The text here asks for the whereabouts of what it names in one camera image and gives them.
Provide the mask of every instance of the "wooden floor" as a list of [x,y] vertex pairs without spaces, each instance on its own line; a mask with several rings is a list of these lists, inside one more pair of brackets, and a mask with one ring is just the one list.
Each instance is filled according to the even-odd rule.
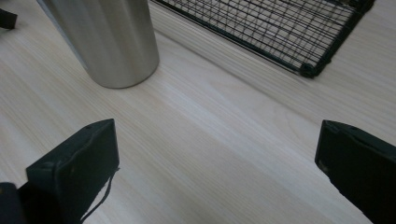
[[243,79],[157,33],[158,70],[123,90],[89,78],[34,0],[0,8],[19,14],[0,31],[0,181],[20,187],[25,167],[114,118],[121,169],[86,223],[370,223],[314,157],[323,119],[396,145],[393,0],[377,1],[314,80],[268,66],[254,82],[254,66],[235,68]]

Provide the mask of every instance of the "black wire rack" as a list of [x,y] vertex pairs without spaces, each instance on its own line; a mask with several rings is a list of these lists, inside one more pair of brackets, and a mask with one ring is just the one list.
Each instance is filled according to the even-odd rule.
[[316,77],[375,0],[153,0],[303,77]]

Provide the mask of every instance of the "wire grid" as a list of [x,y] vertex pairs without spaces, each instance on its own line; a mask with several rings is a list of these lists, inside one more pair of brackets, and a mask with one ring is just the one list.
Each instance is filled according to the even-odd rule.
[[356,13],[336,0],[156,1],[293,71],[316,67]]

